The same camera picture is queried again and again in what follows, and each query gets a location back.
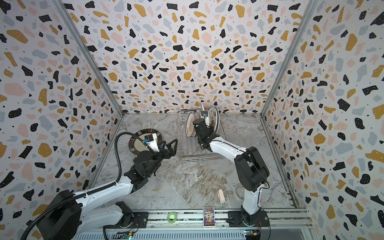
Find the black white striped plate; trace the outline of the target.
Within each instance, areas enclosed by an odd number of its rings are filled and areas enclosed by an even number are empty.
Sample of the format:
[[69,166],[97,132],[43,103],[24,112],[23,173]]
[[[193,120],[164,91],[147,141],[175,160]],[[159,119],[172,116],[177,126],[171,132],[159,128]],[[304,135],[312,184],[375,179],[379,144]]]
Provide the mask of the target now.
[[203,106],[202,103],[199,103],[199,109],[205,111],[205,107]]

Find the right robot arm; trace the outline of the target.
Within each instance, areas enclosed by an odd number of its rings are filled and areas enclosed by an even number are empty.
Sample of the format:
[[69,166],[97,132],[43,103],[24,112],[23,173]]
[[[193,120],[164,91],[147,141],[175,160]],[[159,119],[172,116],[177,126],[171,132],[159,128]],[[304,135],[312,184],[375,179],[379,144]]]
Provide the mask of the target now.
[[242,221],[248,226],[254,225],[261,214],[261,194],[266,189],[270,175],[259,150],[255,147],[236,146],[226,141],[214,133],[203,119],[193,121],[193,125],[202,149],[219,154],[235,164],[238,179],[245,189],[241,207]]

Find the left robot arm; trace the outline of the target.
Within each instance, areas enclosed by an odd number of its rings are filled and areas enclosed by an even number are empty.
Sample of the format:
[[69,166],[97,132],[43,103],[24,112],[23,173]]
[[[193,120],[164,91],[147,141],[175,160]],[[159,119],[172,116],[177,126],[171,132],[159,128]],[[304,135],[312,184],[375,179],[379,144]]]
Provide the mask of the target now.
[[60,192],[28,225],[21,239],[27,239],[34,227],[38,227],[45,240],[71,240],[80,233],[104,226],[128,227],[133,222],[133,212],[127,204],[116,202],[110,207],[100,206],[141,189],[156,174],[164,159],[176,155],[177,145],[176,139],[170,143],[163,141],[157,152],[141,152],[128,172],[98,188]]

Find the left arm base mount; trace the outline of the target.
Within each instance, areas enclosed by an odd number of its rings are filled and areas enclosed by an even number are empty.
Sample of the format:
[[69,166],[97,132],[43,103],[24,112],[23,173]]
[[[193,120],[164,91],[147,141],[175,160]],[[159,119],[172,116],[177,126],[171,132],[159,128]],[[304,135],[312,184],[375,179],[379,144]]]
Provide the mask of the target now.
[[118,229],[122,231],[133,231],[137,229],[145,229],[149,219],[149,212],[133,212],[128,217],[123,217],[115,225],[107,225],[106,229]]

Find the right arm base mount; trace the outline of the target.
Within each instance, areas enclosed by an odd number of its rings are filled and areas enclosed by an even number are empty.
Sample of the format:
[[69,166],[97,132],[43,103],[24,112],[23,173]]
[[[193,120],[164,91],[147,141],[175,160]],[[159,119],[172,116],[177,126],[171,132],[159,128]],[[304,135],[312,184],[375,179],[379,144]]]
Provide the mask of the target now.
[[263,210],[249,215],[246,211],[229,211],[227,223],[230,227],[269,227],[270,222],[267,213]]

